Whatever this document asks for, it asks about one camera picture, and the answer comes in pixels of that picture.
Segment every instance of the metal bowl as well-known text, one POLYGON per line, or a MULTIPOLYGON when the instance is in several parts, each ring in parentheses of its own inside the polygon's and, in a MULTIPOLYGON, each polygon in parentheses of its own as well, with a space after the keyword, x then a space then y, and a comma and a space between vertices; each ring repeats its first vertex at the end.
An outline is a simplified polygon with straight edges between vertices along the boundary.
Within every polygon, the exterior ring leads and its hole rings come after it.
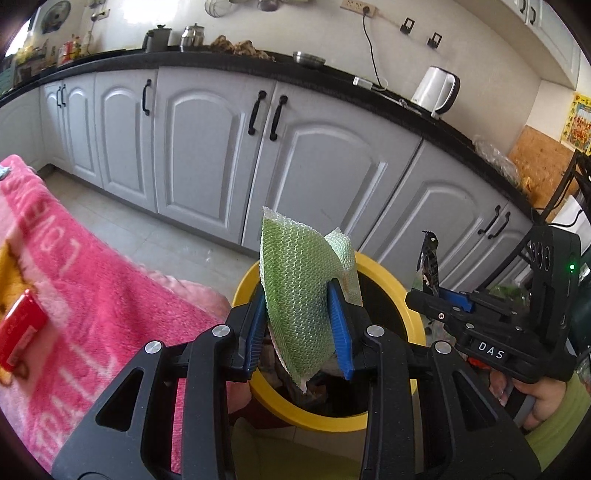
POLYGON ((295 51, 294 62, 308 69, 319 69, 320 67, 322 67, 322 65, 326 63, 326 60, 321 59, 320 57, 316 57, 314 55, 310 55, 309 53, 295 51))

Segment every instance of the red package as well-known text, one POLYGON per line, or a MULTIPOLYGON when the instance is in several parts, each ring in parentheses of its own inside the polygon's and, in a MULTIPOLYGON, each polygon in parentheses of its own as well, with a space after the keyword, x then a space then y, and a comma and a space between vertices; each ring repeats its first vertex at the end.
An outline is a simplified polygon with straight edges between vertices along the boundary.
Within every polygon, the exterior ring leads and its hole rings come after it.
POLYGON ((47 313, 29 289, 0 323, 0 367, 12 372, 35 334, 47 323, 47 313))

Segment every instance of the silver screw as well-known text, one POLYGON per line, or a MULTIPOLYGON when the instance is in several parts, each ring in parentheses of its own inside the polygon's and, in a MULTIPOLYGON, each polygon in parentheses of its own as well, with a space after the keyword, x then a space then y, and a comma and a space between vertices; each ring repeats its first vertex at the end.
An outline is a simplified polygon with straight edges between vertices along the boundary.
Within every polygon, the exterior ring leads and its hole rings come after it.
POLYGON ((452 346, 447 342, 437 342, 435 350, 442 355, 447 355, 452 352, 452 346))
POLYGON ((144 347, 144 350, 146 350, 146 353, 150 354, 158 353, 160 350, 162 350, 162 343, 160 343, 158 340, 153 340, 144 347))
POLYGON ((216 325, 212 330, 214 337, 225 337, 230 333, 230 327, 228 325, 216 325))
POLYGON ((368 327, 368 335, 370 337, 381 337, 384 334, 384 329, 380 325, 370 325, 368 327))

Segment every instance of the kitchen counter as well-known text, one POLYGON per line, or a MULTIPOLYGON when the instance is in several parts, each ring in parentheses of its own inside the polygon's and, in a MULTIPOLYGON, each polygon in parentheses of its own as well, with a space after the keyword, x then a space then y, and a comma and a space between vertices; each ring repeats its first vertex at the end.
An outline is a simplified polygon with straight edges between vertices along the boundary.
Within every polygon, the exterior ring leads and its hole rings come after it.
MULTIPOLYGON (((213 53, 206 49, 195 53, 181 53, 174 51, 174 47, 170 51, 160 53, 144 53, 141 50, 104 52, 75 60, 59 68, 51 67, 43 70, 26 84, 1 97, 0 108, 19 95, 46 83, 91 72, 178 66, 216 69, 260 76, 290 83, 351 103, 422 136, 469 167, 510 200, 527 217, 535 218, 537 216, 525 195, 476 154, 470 139, 447 123, 435 120, 427 113, 419 114, 404 108, 375 92, 354 86, 352 84, 354 75, 349 73, 327 66, 322 67, 320 70, 309 70, 293 63, 291 57, 273 55, 277 60, 275 62, 225 53, 213 53)), ((392 100, 399 101, 403 99, 392 92, 385 92, 385 94, 392 100)))

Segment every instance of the green sleeve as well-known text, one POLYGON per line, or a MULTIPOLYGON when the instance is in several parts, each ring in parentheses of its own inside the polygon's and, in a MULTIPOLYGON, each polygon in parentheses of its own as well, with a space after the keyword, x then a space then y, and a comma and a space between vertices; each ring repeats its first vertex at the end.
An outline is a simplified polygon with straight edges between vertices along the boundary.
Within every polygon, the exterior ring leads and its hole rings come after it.
POLYGON ((565 447, 590 405, 591 398, 575 373, 567 383, 566 393, 558 410, 525 436, 540 461, 542 470, 545 470, 565 447))

